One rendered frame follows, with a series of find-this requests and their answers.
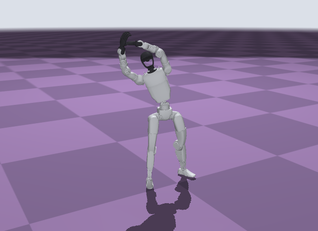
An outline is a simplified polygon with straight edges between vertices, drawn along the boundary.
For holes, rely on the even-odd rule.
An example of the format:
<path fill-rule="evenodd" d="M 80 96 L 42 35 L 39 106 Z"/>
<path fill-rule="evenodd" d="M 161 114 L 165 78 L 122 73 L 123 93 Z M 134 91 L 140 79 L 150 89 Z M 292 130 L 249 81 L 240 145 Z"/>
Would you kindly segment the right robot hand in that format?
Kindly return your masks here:
<path fill-rule="evenodd" d="M 131 36 L 130 32 L 124 32 L 120 38 L 120 46 L 119 49 L 121 49 L 121 55 L 123 55 L 125 53 L 125 48 L 124 46 L 126 45 L 126 41 L 128 39 L 128 37 Z"/>

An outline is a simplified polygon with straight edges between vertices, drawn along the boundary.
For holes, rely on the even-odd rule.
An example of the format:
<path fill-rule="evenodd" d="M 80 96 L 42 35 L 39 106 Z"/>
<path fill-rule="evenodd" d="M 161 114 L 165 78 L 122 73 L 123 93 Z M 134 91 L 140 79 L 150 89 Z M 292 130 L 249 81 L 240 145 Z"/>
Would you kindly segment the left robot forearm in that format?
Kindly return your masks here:
<path fill-rule="evenodd" d="M 151 45 L 149 43 L 144 43 L 143 41 L 139 40 L 138 42 L 142 42 L 142 46 L 138 46 L 138 47 L 141 47 L 147 51 L 150 51 L 151 53 L 155 53 L 156 49 L 159 48 L 158 46 L 155 46 L 155 45 Z"/>

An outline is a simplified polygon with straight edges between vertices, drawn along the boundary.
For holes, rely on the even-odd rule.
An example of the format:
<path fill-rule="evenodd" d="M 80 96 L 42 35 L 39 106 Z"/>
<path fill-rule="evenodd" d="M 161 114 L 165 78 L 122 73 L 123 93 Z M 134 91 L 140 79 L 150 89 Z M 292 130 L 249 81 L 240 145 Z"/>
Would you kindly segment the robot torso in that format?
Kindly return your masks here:
<path fill-rule="evenodd" d="M 163 68 L 154 68 L 157 69 L 153 73 L 143 74 L 143 81 L 151 95 L 151 97 L 157 102 L 160 103 L 160 106 L 157 107 L 157 113 L 159 113 L 159 121 L 172 119 L 172 108 L 169 105 L 169 102 L 166 100 L 170 99 L 170 86 L 166 77 Z"/>

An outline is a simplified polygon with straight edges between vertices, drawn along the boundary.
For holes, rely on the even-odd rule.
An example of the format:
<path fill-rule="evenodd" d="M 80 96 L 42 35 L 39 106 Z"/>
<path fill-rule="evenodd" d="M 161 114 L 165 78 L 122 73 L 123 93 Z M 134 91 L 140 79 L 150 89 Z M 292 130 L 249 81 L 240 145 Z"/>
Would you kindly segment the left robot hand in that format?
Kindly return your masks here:
<path fill-rule="evenodd" d="M 136 41 L 126 42 L 126 45 L 125 45 L 125 46 L 127 46 L 127 45 L 135 45 L 135 46 L 137 47 L 137 46 L 142 46 L 143 44 L 142 44 L 142 42 L 138 42 L 138 41 L 136 40 Z"/>

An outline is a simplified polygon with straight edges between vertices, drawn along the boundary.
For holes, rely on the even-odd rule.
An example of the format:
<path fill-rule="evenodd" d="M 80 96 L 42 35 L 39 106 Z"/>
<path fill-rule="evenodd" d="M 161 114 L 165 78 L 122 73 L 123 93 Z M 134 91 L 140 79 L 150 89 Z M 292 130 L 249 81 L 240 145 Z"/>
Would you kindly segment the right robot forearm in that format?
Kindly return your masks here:
<path fill-rule="evenodd" d="M 121 55 L 121 49 L 118 49 L 117 53 L 119 54 L 120 68 L 125 68 L 128 66 L 125 53 Z"/>

